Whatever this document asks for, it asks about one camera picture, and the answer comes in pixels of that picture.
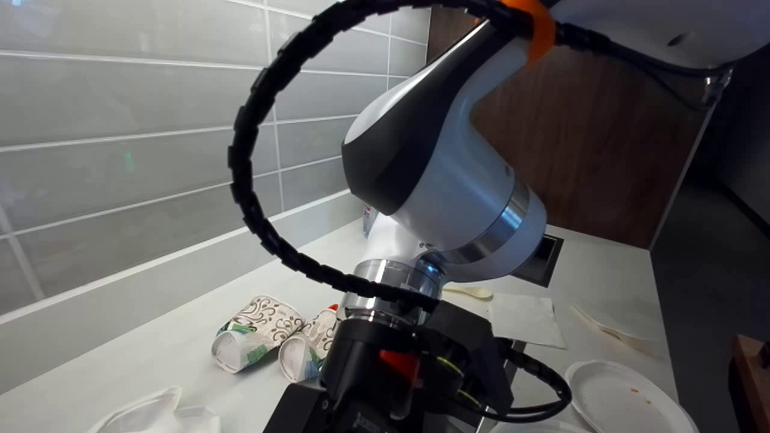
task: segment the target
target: orange part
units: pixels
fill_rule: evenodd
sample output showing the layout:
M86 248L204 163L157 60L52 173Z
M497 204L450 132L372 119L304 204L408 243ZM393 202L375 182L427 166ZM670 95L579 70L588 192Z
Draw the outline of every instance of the orange part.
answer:
M380 352L380 361L385 367L391 367L396 373L400 373L404 380L415 380L417 376L417 367L420 367L420 360L417 355L400 355L400 352Z
M529 46L529 62L541 60L556 44L556 22L551 20L550 8L544 8L540 0L500 0L500 2L510 10L532 14L534 34Z

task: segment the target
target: tile grout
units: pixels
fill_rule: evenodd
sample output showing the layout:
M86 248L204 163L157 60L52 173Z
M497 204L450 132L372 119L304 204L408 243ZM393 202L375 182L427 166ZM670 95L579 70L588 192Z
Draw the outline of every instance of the tile grout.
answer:
M248 2L248 0L232 0L232 6L255 8L255 10L278 13L278 14L298 17L298 20L313 20L313 14L304 14L304 13L295 13L295 10L285 10L285 8L272 8L272 6L264 6L264 2L258 6L258 2ZM384 37L384 38L404 41L404 44L415 44L415 46L429 46L429 44L422 44L422 41L415 41L415 38L402 38L402 37L384 34L384 32L366 29L366 26L357 26L351 32L375 34L375 37Z
M393 73L393 49L391 49L391 41L388 41L388 52L385 52L388 60L385 60L385 67L388 67L388 76Z
M274 52L272 52L272 22L269 22L269 13L264 10L264 29L268 29L268 60L272 62L274 60ZM278 162L278 170L281 170L281 138L279 138L279 127L278 126L269 126L272 130L272 141L274 141L274 162ZM285 176L279 173L278 176L278 184L279 184L279 209L285 212L287 207L287 201L285 201Z
M317 119L287 119L268 121L264 126L304 126L304 123L331 123L348 121L357 117L317 117ZM0 147L0 155L38 151L38 150L62 150L62 147L91 147L91 144L114 144L114 143L142 143L157 138L185 138L185 136L210 136L210 132L232 132L232 126L192 127L192 130L165 130L165 132L142 132L142 136L112 136L112 138L84 138L84 141L62 141L62 143L35 143L35 144L7 144Z
M301 215L301 212L309 212L309 209L313 209L313 207L317 207L317 204L340 201L340 198L345 198L345 196L349 196L349 190L340 190L340 192L326 196L326 198L313 201L313 202L305 202L305 204L301 204L301 207L279 212L279 215L274 215L274 216L269 216L269 220L272 220L272 222L281 222L281 220L296 216L296 215ZM70 299L77 299L77 297L84 297L84 295L106 290L106 287L112 287L112 284L115 284L115 281L120 281L120 279L136 278L136 274L148 272L148 269L151 269L151 267L168 266L168 262L174 262L174 260L180 260L180 257L185 257L185 255L200 253L200 251L212 248L212 246L218 246L218 243L227 243L227 240L238 239L238 237L252 237L252 234L250 234L245 226L238 226L238 230L227 232L227 234L222 234L222 237L214 237L214 239L200 240L200 243L196 243L196 246L187 246L187 248L166 253L166 255L161 255L161 257L155 257L155 260L149 260L149 262L142 262L142 266L136 266L136 267L114 272L114 274L102 278L102 279L96 279L96 281L86 281L86 284L82 284L82 287L77 287L77 290L55 295L55 297L44 299L44 302L38 302L38 303L30 303L30 307L24 307L24 309L3 314L3 316L0 316L0 325L7 325L7 322L20 320L20 317L24 317L24 316L38 314L38 311L48 309L48 307L55 307L55 303L62 303L62 302L70 302Z
M9 246L13 255L15 255L21 274L24 274L24 281L27 281L27 290L32 292L32 299L35 302L46 299L42 279L35 274L35 267L32 267L32 262L27 257L27 251L21 248L20 239L15 237L15 226L9 225L3 204L0 204L0 230L7 232L6 240L7 240L7 246Z
M36 53L36 52L0 52L0 58L24 58L24 60L59 60L59 62L103 62L103 66L161 66L161 67L203 67L203 70L240 70L258 73L264 66L236 66L236 62L197 62L197 60L155 60L155 58L114 58L114 56L73 56L73 53ZM309 76L348 76L348 78L391 78L378 73L348 73L348 70L317 70L304 67Z
M335 162L335 159L343 159L343 157L331 157L331 159L317 159L317 162L311 162L311 163L296 163L296 166L287 166L287 170L278 170L278 172L264 172L264 173L258 173L255 182L269 178L269 176L281 176L285 172L296 172L296 170L305 170L305 166L328 163L328 162ZM80 225L80 222L90 222L90 220L102 220L102 216L112 216L112 215L120 215L120 212L131 212L131 209L142 209L142 207L161 204L161 202L174 202L174 201L180 201L180 198L192 198L192 196L219 190L219 188L227 188L227 186L232 186L232 182L212 184L212 186L204 186L204 188L183 190L183 192L174 192L174 196L161 196L161 198L155 198L155 201L142 201L142 202L133 202L133 204L124 204L124 207L112 207L112 209L102 209L102 212L91 212L91 215L80 215L80 216L73 216L73 220L38 225L38 226L30 226L30 230L3 234L0 240L13 240L18 237L30 237L30 234L52 232L52 230L59 230L59 226L70 226L70 225Z

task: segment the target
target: silver metal ring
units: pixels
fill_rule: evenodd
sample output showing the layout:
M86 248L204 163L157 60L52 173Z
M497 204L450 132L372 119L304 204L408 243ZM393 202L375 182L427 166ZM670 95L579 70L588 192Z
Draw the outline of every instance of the silver metal ring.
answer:
M529 209L529 186L517 178L512 196L506 209L500 212L500 216L473 243L455 251L440 251L444 260L455 266L469 266L489 257L522 230L527 209Z
M444 272L423 260L408 266L396 260L368 260L357 267L357 278L368 281L400 287L404 292L417 292L431 299L440 299L445 284ZM348 295L343 302L345 316L351 320L384 322L388 328L411 328L427 320L427 314L420 309L402 311L400 303L384 299L362 299Z

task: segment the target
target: wall tile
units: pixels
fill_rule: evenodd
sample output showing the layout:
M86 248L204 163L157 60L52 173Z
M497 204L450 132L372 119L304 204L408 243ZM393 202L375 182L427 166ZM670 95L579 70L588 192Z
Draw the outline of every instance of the wall tile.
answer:
M82 56L268 60L264 10L227 0L0 2L0 49Z
M252 73L0 58L0 147L232 126Z
M274 49L292 41L292 37L305 26L309 20L269 13L269 38ZM340 34L332 46L315 56L305 67L388 76L388 38L362 32Z
M255 182L269 215L278 176ZM228 188L20 237L46 297L157 260L240 226Z
M295 170L281 173L285 209L301 207L348 188L343 159Z
M402 82L404 82L404 78L391 78L391 87L398 87Z
M3 209L3 202L0 202L0 237L9 232L15 230L9 226L7 212Z
M357 198L343 196L278 222L278 230L304 246L358 216ZM272 260L252 246L243 234L3 325L0 394Z
M35 303L35 295L27 287L21 267L7 240L0 240L0 316L30 303Z
M431 8L402 8L391 14L393 20L431 20Z
M385 90L388 78L301 73L301 78L278 97L278 117L279 121L357 117Z
M431 14L427 17L393 17L393 37L420 41L429 46Z
M427 46L391 41L391 73L393 76L415 76L427 66Z
M340 157L351 123L355 119L279 126L281 166Z
M30 230L208 188L232 178L228 143L232 132L197 132L0 155L0 204L15 230ZM278 172L269 127L258 151L255 173Z
M338 0L268 0L269 8L289 10L296 14L317 14L326 8L335 6ZM388 32L391 29L391 17L372 17L362 25L362 29L374 29L374 32Z

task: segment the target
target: white surface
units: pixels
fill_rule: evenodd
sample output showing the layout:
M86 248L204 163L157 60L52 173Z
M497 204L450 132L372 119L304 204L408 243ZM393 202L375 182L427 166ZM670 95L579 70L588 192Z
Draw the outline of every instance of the white surface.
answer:
M627 316L621 314L623 320L617 320L617 314L606 311L591 311L572 307L576 317L586 320L591 328L598 333L604 333L611 340L618 340L621 345L628 345L630 349L653 352L653 345L643 338L646 328L646 314L641 311L628 311Z
M609 38L653 58L712 67L739 60L770 41L767 0L580 0L559 2L559 22L603 32Z
M100 422L90 433L219 433L219 416L204 406L179 406L180 387L137 400Z
M500 425L494 428L494 433L591 433L580 427L563 425L563 422L544 422L544 425Z
M444 302L486 317L497 328L497 338L520 340L538 348L563 348L551 299L497 295L494 302L475 302L469 297L445 292Z
M551 234L563 237L566 246L550 292L512 278L475 287L494 292L500 307L506 303L504 295L553 299L566 349L532 348L527 352L559 373L566 373L576 361L609 360L646 373L677 398L649 253L562 230L551 230ZM309 243L304 251L335 267L355 269L363 253L362 222ZM214 367L210 355L222 322L260 295L289 303L305 320L313 320L328 303L340 302L340 295L281 266L264 266L0 394L0 431L82 433L118 406L172 385L185 387L183 406L212 406L222 416L222 431L262 431L289 382L279 364L248 376L228 376ZM649 317L643 333L653 342L653 355L646 357L617 345L570 316L570 307L586 303L621 311L646 309ZM515 394L520 404L551 400L550 390L527 376L517 380Z
M568 372L572 406L598 433L699 433L683 410L641 373L606 361Z
M477 287L445 287L444 295L468 297L481 303L492 303L497 299L497 295Z

